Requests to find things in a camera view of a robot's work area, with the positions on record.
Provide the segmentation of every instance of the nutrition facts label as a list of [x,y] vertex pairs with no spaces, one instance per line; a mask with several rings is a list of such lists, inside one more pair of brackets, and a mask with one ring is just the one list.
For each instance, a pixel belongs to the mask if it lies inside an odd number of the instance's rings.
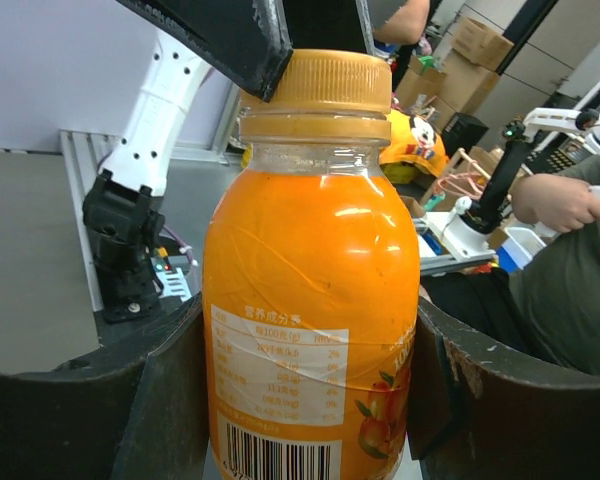
[[342,424],[348,330],[280,327],[211,311],[218,397],[278,423]]

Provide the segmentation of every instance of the plastic container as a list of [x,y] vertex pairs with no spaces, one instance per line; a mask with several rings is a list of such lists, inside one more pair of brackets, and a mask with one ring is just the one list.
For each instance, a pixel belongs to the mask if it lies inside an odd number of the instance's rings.
[[298,50],[270,103],[242,100],[253,156],[203,262],[213,455],[225,479],[391,478],[420,266],[378,166],[389,66]]
[[524,227],[505,228],[509,237],[496,251],[498,264],[503,270],[513,273],[527,266],[531,259],[546,244],[533,230]]

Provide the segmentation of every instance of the bottle neck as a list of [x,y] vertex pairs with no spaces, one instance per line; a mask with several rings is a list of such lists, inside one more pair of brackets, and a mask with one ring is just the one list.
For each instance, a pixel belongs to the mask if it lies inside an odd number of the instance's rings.
[[248,168],[292,175],[382,176],[380,144],[254,143]]

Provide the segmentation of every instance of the plastic bottle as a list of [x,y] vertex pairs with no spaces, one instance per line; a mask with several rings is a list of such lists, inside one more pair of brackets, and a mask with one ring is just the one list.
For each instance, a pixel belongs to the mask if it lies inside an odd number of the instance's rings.
[[389,67],[298,50],[250,107],[253,157],[203,261],[213,453],[225,479],[391,478],[405,442],[418,240],[378,166]]

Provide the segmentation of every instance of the bottle cap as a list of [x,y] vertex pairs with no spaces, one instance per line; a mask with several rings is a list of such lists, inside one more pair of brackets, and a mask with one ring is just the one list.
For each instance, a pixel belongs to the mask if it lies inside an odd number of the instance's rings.
[[270,102],[245,92],[244,141],[275,137],[388,144],[391,70],[379,58],[336,50],[296,50]]

